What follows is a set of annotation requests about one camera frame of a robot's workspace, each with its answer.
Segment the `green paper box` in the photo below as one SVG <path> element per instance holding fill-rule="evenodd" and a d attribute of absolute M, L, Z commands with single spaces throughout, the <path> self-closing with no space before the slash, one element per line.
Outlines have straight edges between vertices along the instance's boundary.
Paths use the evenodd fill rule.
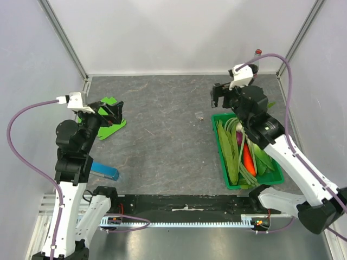
<path fill-rule="evenodd" d="M 110 98 L 105 98 L 100 101 L 96 102 L 106 102 L 109 104 L 113 104 L 119 101 L 115 101 L 113 103 L 110 103 Z M 78 116 L 78 123 L 77 123 L 77 134 L 83 137 L 84 139 L 89 138 L 99 138 L 100 140 L 104 140 L 113 133 L 115 133 L 117 130 L 125 126 L 125 119 L 123 118 L 123 121 L 120 125 L 113 125 L 111 127 L 83 127 L 81 126 L 81 112 L 74 112 Z"/>

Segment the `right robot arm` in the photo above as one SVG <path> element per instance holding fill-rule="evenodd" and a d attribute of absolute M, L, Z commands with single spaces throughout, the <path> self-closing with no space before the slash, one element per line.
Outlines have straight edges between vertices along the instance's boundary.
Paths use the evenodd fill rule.
<path fill-rule="evenodd" d="M 223 97 L 223 107 L 231 108 L 242 124 L 246 134 L 255 141 L 294 180 L 302 195 L 278 191 L 262 184 L 250 193 L 249 209 L 261 213 L 274 209 L 300 220 L 310 232 L 320 234 L 343 215 L 346 206 L 346 189 L 327 183 L 304 160 L 300 151 L 292 151 L 291 137 L 284 134 L 284 127 L 267 112 L 268 98 L 258 86 L 235 87 L 215 84 L 210 92 L 211 105 L 218 105 Z"/>

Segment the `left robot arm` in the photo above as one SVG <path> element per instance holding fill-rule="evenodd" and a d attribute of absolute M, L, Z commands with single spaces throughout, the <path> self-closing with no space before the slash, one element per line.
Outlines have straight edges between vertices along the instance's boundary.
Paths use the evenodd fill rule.
<path fill-rule="evenodd" d="M 52 222 L 42 250 L 32 259 L 88 259 L 90 242 L 106 213 L 119 207 L 117 190 L 99 186 L 93 191 L 89 207 L 78 220 L 82 196 L 89 180 L 93 158 L 89 152 L 100 127 L 121 124 L 124 103 L 95 102 L 91 113 L 76 112 L 81 121 L 65 120 L 56 128 L 57 163 Z"/>

